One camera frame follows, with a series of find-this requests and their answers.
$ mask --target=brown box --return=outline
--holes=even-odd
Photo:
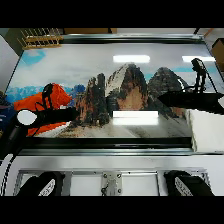
[[[221,71],[224,71],[224,38],[219,38],[212,45],[212,53]]]
[[[110,28],[117,33],[117,28]],[[108,28],[64,28],[65,34],[107,34]]]

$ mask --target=orange cloth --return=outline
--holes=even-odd
[[[52,106],[54,107],[54,109],[60,109],[61,105],[66,106],[72,99],[64,91],[64,89],[58,84],[54,84],[53,90],[52,90],[52,93],[50,96],[51,96]],[[40,106],[39,104],[36,104],[36,102],[43,104],[41,92],[37,93],[33,96],[29,96],[23,100],[18,100],[17,102],[14,103],[14,109],[17,111],[22,110],[22,109],[29,109],[31,111],[36,111],[36,108],[38,110],[44,110],[44,108],[42,106]],[[47,104],[47,107],[50,107],[48,99],[46,99],[46,104]],[[59,127],[61,125],[65,125],[65,124],[66,124],[66,122],[60,122],[60,123],[42,126],[36,134],[40,134],[45,131],[50,131],[52,129],[55,129],[56,127]],[[29,129],[28,136],[32,136],[36,130],[37,130],[36,128]]]

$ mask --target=metal bracket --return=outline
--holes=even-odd
[[[103,172],[102,196],[119,196],[122,193],[122,173]]]

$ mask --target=orange object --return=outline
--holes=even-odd
[[[51,96],[52,106],[54,109],[60,109],[60,106],[66,106],[72,99],[72,97],[70,97],[64,91],[64,89],[58,84],[54,84],[53,90],[52,90],[52,93],[50,96]],[[17,102],[14,103],[14,109],[17,111],[22,110],[22,109],[36,111],[36,108],[38,110],[44,110],[44,108],[42,106],[40,106],[39,104],[36,104],[36,102],[39,102],[41,104],[43,103],[42,92],[37,93],[33,96],[29,96],[23,100],[18,100]],[[47,104],[47,107],[50,107],[48,99],[46,99],[46,104]],[[44,126],[40,127],[40,129],[37,131],[36,134],[40,134],[45,131],[50,131],[52,129],[55,129],[56,127],[59,127],[61,125],[65,125],[65,124],[66,124],[66,122],[44,125]],[[37,130],[36,128],[29,129],[28,136],[32,136],[36,130]]]

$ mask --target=white towel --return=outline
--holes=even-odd
[[[192,147],[197,152],[224,151],[224,115],[199,110],[187,110],[192,128]]]

